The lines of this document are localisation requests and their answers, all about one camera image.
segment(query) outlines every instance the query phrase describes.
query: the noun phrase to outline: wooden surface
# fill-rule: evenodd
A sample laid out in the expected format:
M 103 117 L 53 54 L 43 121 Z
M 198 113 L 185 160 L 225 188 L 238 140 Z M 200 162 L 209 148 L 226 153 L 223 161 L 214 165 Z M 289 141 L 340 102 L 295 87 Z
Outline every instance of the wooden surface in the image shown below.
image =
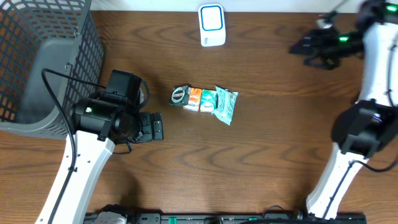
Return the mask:
M 176 212 L 293 210 L 313 190 L 331 152 L 330 130 L 358 94 L 363 62 L 334 71 L 302 65 L 287 54 L 314 27 L 314 14 L 227 13 L 224 46 L 200 45 L 196 13 L 94 12 L 106 48 L 101 78 L 135 73 L 150 88 L 147 111 L 160 111 L 164 141 L 111 156 L 88 211 L 106 204 Z M 352 17 L 344 17 L 343 25 Z M 169 106 L 172 87 L 238 91 L 233 122 Z M 62 159 L 65 141 L 0 133 L 0 223 L 32 223 Z M 384 167 L 397 141 L 372 158 Z M 126 150 L 118 146 L 117 151 Z M 398 171 L 362 170 L 340 211 L 364 212 L 368 223 L 398 222 Z

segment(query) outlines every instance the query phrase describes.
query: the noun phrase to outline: gray plastic basket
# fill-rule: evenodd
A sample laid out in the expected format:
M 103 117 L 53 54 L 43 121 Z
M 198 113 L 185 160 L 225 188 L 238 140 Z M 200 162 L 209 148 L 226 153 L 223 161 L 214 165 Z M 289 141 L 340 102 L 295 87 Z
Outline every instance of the gray plastic basket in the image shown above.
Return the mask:
M 67 130 L 44 86 L 49 68 L 97 82 L 104 51 L 90 14 L 91 0 L 5 0 L 0 5 L 0 130 L 65 139 Z M 95 91 L 47 74 L 66 115 Z

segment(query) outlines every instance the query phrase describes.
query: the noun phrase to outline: green led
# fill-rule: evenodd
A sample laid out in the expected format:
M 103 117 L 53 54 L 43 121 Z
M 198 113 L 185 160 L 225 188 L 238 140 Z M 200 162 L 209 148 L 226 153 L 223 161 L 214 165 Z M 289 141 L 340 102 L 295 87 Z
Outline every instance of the green led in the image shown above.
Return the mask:
M 340 40 L 340 42 L 347 42 L 347 40 L 349 38 L 348 37 L 339 37 L 338 39 Z
M 387 6 L 387 10 L 391 12 L 396 12 L 398 10 L 397 6 Z

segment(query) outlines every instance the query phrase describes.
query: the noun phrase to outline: dark green package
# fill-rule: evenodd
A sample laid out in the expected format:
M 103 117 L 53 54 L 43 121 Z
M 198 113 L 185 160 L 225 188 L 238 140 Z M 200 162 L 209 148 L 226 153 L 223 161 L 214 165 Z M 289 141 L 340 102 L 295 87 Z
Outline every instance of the dark green package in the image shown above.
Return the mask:
M 189 86 L 174 87 L 172 97 L 170 99 L 170 105 L 173 105 L 173 106 L 188 105 L 190 92 L 191 92 L 191 88 Z

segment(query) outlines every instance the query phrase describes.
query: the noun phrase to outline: product package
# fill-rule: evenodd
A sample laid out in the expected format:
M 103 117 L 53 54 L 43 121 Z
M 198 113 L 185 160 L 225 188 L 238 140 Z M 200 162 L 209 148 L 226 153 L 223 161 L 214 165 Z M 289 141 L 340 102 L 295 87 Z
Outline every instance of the product package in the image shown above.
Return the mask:
M 188 105 L 189 93 L 191 88 L 189 86 L 178 86 L 173 88 L 170 105 L 185 106 Z
M 216 115 L 220 121 L 231 125 L 238 93 L 231 93 L 230 91 L 224 90 L 218 86 L 216 86 L 216 91 L 218 96 L 218 106 L 212 114 Z
M 203 90 L 200 100 L 200 112 L 211 113 L 217 107 L 217 91 Z
M 185 105 L 183 108 L 190 111 L 199 111 L 200 98 L 201 98 L 201 89 L 191 88 L 188 105 Z

